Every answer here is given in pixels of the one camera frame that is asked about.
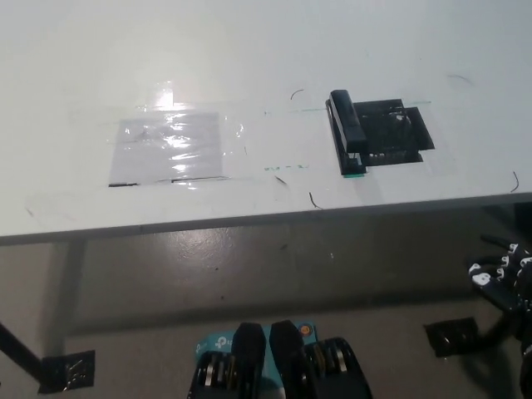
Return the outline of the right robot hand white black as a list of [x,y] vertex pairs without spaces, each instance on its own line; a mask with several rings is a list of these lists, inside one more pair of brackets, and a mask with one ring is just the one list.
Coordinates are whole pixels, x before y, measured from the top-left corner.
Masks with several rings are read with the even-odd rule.
[[531,314],[531,250],[508,239],[482,234],[480,239],[503,249],[468,262],[472,287],[505,314]]

